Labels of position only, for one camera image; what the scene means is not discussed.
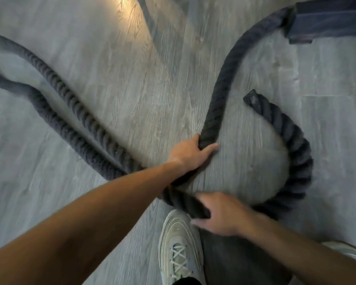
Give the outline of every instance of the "wooden floor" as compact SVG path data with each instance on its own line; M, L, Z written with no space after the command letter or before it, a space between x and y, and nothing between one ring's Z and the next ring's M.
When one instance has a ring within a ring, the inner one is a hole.
M0 0L0 34L50 64L145 166L200 132L223 60L261 18L301 0ZM25 61L0 50L0 70L40 88L74 117ZM307 199L282 223L316 240L356 245L356 38L291 46L281 32L247 56L232 86L221 149L189 190L262 201L283 184L286 151L242 102L264 94L305 132L315 160ZM104 182L27 100L0 90L0 247ZM86 284L161 284L157 245L170 208L154 201ZM202 232L209 285L285 284L243 240Z

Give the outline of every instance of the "battle rope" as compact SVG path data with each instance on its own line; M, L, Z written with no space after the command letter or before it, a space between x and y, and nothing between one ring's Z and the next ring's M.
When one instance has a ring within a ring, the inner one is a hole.
M199 148L201 150L218 138L228 93L243 57L255 43L275 29L282 27L288 12L289 7L286 7L256 23L241 36L225 58L214 86L204 127L199 138ZM83 124L84 128L88 130L95 141L116 163L109 162L80 133L58 116L39 90L27 84L10 81L0 75L0 88L16 95L26 96L46 123L66 140L87 164L107 180L143 169L140 163L135 161L100 126L73 91L45 62L25 47L3 36L0 36L0 46L22 57L41 73L76 118ZM265 97L253 90L244 97L244 101L273 125L273 128L282 137L289 151L289 178L285 185L272 198L252 206L254 210L278 219L305 197L305 190L311 182L313 163L310 156L310 145L303 138L303 133L299 127L287 115L283 114L276 105L269 103ZM172 186L163 191L161 198L167 204L179 208L195 218L208 218L210 217L209 211L196 198L175 188L187 182L194 174L195 172L189 172L177 179Z

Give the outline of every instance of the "shoelace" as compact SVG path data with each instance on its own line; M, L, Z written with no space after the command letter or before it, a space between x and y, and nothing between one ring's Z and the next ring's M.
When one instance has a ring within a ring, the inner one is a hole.
M170 263L173 264L173 274L171 274L171 277L176 280L180 278L189 277L192 272L190 272L186 266L186 246L182 244L174 244L173 248L170 250L173 251L173 258L170 260ZM185 276L183 274L180 274L180 270L186 271L187 274Z

